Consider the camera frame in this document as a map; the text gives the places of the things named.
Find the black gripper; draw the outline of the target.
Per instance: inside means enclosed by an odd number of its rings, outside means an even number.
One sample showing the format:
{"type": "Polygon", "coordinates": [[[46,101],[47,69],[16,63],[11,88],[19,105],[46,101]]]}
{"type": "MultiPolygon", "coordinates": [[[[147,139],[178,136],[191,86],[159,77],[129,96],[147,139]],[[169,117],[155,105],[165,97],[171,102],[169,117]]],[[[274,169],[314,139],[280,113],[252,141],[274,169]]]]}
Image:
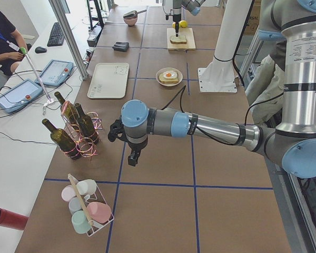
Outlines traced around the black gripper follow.
{"type": "Polygon", "coordinates": [[[145,134],[141,137],[135,138],[126,135],[128,146],[131,148],[131,153],[127,158],[128,165],[136,166],[141,154],[141,150],[148,144],[148,135],[145,134]]]}
{"type": "Polygon", "coordinates": [[[181,21],[181,14],[173,14],[173,22],[175,23],[175,36],[179,36],[179,22],[181,21]]]}

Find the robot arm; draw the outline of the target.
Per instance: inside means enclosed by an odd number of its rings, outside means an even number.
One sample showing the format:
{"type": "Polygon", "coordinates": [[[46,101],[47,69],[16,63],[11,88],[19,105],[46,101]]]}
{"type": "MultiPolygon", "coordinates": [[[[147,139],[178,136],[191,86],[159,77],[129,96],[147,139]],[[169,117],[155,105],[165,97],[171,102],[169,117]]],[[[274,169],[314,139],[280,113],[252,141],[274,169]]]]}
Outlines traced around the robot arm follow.
{"type": "Polygon", "coordinates": [[[173,0],[172,1],[172,9],[169,12],[164,11],[165,19],[168,20],[171,16],[173,18],[173,22],[175,23],[175,36],[179,36],[179,22],[181,21],[181,13],[182,8],[189,11],[193,16],[197,16],[197,14],[200,12],[201,6],[205,0],[198,0],[198,1],[192,1],[192,0],[173,0]]]}
{"type": "Polygon", "coordinates": [[[299,178],[316,177],[316,1],[262,1],[259,30],[266,40],[286,40],[282,120],[274,129],[177,111],[130,100],[110,132],[131,148],[135,166],[150,134],[199,135],[243,146],[299,178]]]}

